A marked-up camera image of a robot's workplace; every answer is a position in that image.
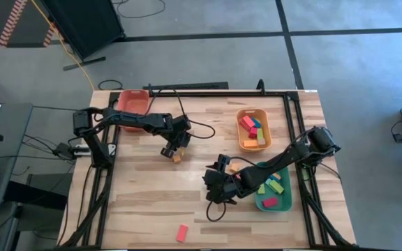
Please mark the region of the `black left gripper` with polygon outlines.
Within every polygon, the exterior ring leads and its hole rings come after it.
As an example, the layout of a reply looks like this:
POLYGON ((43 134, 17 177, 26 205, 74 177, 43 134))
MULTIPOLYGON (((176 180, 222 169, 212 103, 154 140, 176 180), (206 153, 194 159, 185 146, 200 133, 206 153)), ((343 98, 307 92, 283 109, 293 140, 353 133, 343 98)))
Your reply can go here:
POLYGON ((189 121, 179 121, 173 124, 173 131, 167 139, 167 146, 161 149, 161 155, 166 158, 173 158, 177 149, 187 147, 191 136, 188 131, 191 129, 189 121))

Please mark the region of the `green long block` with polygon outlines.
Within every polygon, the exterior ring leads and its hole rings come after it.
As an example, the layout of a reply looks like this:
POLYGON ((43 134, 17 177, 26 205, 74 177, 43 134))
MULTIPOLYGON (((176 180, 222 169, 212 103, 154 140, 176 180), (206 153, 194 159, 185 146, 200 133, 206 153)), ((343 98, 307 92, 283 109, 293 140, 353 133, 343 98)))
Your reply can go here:
POLYGON ((274 192, 276 192, 276 193, 278 193, 278 194, 283 194, 283 192, 284 192, 284 188, 283 188, 283 186, 279 183, 279 182, 277 182, 277 181, 275 181, 275 180, 270 180, 269 181, 269 187, 274 191, 274 192))

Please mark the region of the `teal green plastic bin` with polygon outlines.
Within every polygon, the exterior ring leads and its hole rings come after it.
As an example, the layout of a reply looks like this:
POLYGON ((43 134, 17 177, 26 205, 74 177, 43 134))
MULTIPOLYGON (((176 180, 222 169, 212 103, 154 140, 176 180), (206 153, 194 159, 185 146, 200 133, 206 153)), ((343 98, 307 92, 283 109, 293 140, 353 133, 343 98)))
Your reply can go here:
POLYGON ((258 191, 255 193, 254 199, 255 199, 255 204, 256 206, 261 210, 261 211, 266 211, 266 212, 285 212, 289 211, 292 207, 292 190, 291 190, 291 184, 290 184, 290 173, 288 168, 284 168, 281 171, 276 172, 281 176, 281 180, 278 180, 283 188, 284 192, 283 194, 278 194, 274 192, 269 185, 267 185, 265 182, 263 183, 265 185, 265 193, 263 195, 259 195, 258 191), (268 199, 270 197, 275 197, 278 200, 278 204, 274 207, 271 208, 265 208, 262 205, 262 200, 263 199, 268 199))

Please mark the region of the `salmon plastic bin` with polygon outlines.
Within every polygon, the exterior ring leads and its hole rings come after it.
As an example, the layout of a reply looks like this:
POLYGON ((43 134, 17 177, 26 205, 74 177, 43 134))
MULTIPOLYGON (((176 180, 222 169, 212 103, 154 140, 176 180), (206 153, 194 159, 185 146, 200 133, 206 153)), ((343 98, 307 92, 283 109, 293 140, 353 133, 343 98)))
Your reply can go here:
POLYGON ((117 110, 133 114, 145 115, 149 108, 149 92, 133 89, 119 94, 117 110))

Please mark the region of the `black flat floor strip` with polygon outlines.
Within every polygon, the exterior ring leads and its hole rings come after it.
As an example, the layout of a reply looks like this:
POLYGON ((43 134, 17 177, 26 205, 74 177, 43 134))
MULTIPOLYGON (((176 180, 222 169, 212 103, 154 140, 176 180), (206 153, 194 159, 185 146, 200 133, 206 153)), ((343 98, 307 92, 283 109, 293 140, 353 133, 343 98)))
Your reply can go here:
POLYGON ((203 82, 191 84, 167 84, 167 85, 152 85, 142 87, 144 90, 193 90, 193 89, 229 89, 228 82, 203 82))

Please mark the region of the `yellow orange plastic bin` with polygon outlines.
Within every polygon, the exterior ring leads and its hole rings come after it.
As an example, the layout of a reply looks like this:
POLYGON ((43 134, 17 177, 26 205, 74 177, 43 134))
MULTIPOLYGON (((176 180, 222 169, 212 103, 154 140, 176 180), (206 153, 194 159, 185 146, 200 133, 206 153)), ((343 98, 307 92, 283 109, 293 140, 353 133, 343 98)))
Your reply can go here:
POLYGON ((269 127, 269 120, 267 117, 266 111, 263 109, 242 109, 237 112, 236 115, 236 122, 237 122, 237 134, 238 134, 238 142, 239 142, 239 147, 243 151, 262 151, 265 149, 268 149, 272 145, 272 139, 271 139, 271 130, 269 127), (248 137, 248 132, 245 129, 243 129, 239 121, 243 116, 249 116, 255 117, 259 122, 261 122, 261 128, 264 133, 264 139, 258 140, 259 146, 255 148, 244 148, 243 147, 243 141, 250 139, 248 137))

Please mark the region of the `white power strip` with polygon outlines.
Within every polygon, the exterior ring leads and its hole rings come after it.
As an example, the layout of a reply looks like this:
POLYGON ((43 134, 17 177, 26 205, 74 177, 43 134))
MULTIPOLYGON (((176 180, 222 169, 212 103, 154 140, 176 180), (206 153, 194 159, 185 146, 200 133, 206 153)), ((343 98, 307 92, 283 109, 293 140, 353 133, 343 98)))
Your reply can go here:
POLYGON ((86 144, 78 144, 72 148, 73 155, 85 156, 91 155, 91 149, 86 144))

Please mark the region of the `black power box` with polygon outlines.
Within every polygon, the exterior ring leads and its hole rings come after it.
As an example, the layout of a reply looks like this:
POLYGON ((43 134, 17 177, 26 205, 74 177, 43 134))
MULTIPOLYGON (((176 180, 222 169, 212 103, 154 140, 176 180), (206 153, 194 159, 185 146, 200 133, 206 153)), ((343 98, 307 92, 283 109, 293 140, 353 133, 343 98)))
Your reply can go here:
POLYGON ((59 143, 55 150, 53 150, 53 154, 68 160, 73 159, 72 147, 65 143, 59 143))

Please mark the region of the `black floor box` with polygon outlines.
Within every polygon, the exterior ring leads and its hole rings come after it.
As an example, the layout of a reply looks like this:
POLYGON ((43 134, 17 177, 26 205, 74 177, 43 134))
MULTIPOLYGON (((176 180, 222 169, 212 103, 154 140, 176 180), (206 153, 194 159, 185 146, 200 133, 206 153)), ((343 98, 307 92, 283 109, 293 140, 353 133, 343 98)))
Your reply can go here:
POLYGON ((24 183, 10 181, 4 201, 64 210, 72 174, 29 174, 24 183))

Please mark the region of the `black partition panel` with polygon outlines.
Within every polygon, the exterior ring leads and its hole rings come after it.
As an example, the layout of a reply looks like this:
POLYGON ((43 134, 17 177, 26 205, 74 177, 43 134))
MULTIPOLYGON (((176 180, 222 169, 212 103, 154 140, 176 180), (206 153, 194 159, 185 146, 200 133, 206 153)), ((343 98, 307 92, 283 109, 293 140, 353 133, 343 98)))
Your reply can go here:
POLYGON ((112 0, 40 0, 51 21, 80 60, 63 70, 73 70, 106 60, 87 57, 126 39, 112 0))

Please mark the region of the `dark grey desk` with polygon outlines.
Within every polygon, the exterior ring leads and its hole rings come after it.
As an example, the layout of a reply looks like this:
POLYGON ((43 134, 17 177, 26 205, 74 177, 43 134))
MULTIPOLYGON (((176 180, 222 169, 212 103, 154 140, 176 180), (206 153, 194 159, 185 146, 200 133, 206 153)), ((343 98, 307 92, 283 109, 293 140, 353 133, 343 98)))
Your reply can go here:
POLYGON ((0 204, 4 202, 6 188, 20 152, 33 105, 31 103, 0 106, 0 204))

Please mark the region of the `black orange striped mat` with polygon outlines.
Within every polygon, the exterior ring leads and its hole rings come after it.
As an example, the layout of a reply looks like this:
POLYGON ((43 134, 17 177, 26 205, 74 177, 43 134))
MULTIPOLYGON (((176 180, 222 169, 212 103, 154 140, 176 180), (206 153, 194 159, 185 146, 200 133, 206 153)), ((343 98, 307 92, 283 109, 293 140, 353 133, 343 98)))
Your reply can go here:
POLYGON ((55 41, 40 0, 0 0, 0 47, 47 47, 55 41))

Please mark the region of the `black aluminium table frame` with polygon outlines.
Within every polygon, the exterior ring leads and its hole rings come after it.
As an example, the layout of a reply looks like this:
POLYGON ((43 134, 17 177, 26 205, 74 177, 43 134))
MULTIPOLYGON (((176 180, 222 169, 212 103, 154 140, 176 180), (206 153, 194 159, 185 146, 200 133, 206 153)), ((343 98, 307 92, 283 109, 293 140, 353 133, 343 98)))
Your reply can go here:
POLYGON ((306 248, 321 242, 323 226, 304 204, 302 172, 294 165, 288 168, 292 207, 280 213, 259 210, 251 196, 237 205, 210 204, 202 179, 220 154, 240 166, 245 164, 240 158, 265 161, 305 129, 323 126, 317 92, 167 91, 151 109, 194 120, 194 138, 181 162, 161 155, 161 137, 118 128, 102 132, 104 142, 117 145, 114 169, 93 169, 88 157, 77 161, 61 226, 66 251, 306 248), (239 147, 236 115, 242 109, 266 111, 272 139, 268 149, 239 147), (176 241, 180 225, 188 226, 183 243, 176 241))

